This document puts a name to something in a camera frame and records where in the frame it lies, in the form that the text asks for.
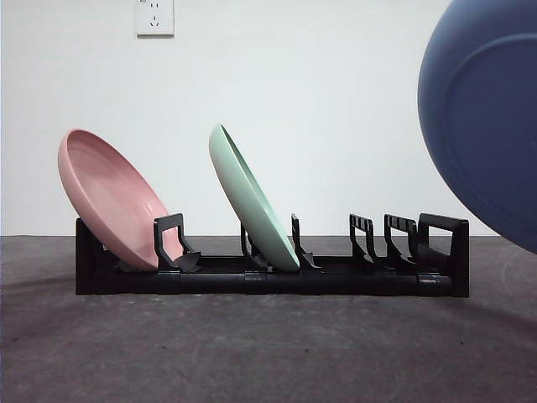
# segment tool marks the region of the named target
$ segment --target gray floor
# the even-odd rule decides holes
[[[468,300],[75,296],[73,238],[2,238],[2,401],[536,402],[537,255],[471,247]]]

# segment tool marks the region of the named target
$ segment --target plate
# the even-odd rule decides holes
[[[455,0],[421,67],[438,171],[490,228],[537,253],[537,2]]]
[[[300,264],[291,242],[252,171],[221,125],[212,131],[209,153],[218,180],[255,245],[273,266],[297,271]]]
[[[60,178],[69,200],[91,232],[119,259],[156,270],[153,222],[168,211],[148,182],[110,144],[73,130],[58,151]],[[172,259],[183,254],[177,229],[163,233]]]

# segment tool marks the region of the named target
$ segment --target black dish rack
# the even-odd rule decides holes
[[[421,214],[414,220],[384,216],[387,255],[378,256],[373,222],[350,215],[352,256],[314,256],[300,245],[300,222],[291,216],[300,270],[273,267],[241,226],[239,256],[205,255],[186,241],[182,214],[154,220],[155,272],[136,271],[108,251],[80,218],[76,220],[76,294],[301,294],[368,296],[469,296],[469,225],[467,220]],[[451,251],[429,245],[429,228],[451,232]],[[184,254],[172,260],[164,250],[163,231],[178,228]],[[402,255],[391,230],[405,232],[409,256]],[[365,233],[365,250],[356,230]]]

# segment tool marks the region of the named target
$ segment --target pink plate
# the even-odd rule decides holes
[[[61,141],[58,169],[70,202],[112,253],[140,270],[156,270],[153,221],[168,211],[148,182],[110,144],[73,130]],[[177,229],[164,232],[172,259],[183,254]]]

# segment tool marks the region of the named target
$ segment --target wall socket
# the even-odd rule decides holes
[[[174,34],[174,0],[136,0],[136,35],[139,38],[170,38]]]

